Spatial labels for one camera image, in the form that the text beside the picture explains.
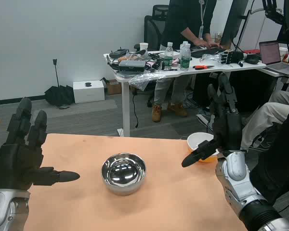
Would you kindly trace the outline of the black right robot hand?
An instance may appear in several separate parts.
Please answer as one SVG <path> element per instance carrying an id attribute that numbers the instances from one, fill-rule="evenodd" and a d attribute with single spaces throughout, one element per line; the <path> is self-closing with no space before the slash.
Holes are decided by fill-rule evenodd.
<path id="1" fill-rule="evenodd" d="M 211 141 L 200 143 L 198 148 L 182 161 L 182 167 L 207 159 L 217 149 L 222 151 L 240 149 L 242 128 L 241 116 L 236 108 L 236 93 L 225 74 L 219 75 L 218 82 L 219 94 L 212 84 L 207 88 L 210 113 L 215 116 L 212 126 L 214 137 Z"/>

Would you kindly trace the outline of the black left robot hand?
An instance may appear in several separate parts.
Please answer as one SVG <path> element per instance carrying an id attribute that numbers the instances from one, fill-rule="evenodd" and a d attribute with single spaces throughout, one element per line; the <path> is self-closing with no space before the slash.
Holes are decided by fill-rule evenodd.
<path id="1" fill-rule="evenodd" d="M 9 122 L 6 142 L 0 148 L 0 189 L 27 191 L 32 185 L 52 186 L 80 178 L 76 172 L 42 167 L 47 114 L 39 111 L 31 123 L 31 110 L 31 100 L 24 97 Z"/>

